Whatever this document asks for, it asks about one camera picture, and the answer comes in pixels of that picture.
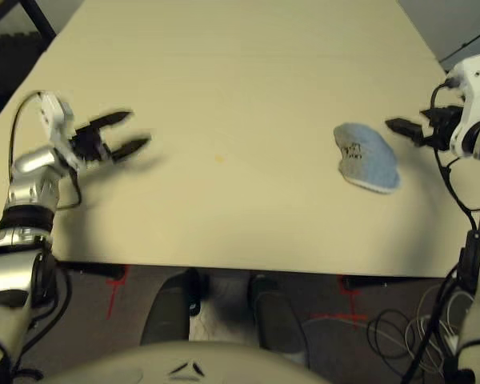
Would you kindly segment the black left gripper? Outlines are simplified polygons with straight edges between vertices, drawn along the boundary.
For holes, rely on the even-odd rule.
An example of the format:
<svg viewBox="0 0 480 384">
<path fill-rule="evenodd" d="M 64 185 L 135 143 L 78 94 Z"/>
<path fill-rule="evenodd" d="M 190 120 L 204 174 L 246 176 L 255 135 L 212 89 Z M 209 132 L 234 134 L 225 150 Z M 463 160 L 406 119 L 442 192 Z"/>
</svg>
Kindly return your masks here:
<svg viewBox="0 0 480 384">
<path fill-rule="evenodd" d="M 98 116 L 90 120 L 86 126 L 76 129 L 70 138 L 74 154 L 84 162 L 106 162 L 110 159 L 113 162 L 120 162 L 139 152 L 150 143 L 151 137 L 133 138 L 111 151 L 100 135 L 102 128 L 119 124 L 132 113 L 132 110 L 117 110 Z"/>
</svg>

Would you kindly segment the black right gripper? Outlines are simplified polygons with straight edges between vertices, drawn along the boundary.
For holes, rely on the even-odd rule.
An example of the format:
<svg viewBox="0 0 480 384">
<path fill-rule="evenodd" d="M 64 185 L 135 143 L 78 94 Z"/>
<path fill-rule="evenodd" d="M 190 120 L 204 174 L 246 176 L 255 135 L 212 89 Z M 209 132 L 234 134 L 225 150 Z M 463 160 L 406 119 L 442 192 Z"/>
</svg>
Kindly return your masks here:
<svg viewBox="0 0 480 384">
<path fill-rule="evenodd" d="M 432 135 L 424 138 L 422 127 L 405 118 L 385 120 L 386 126 L 396 134 L 408 138 L 416 146 L 431 147 L 435 150 L 448 150 L 450 139 L 460 122 L 463 108 L 460 106 L 434 107 L 421 111 L 433 129 Z"/>
</svg>

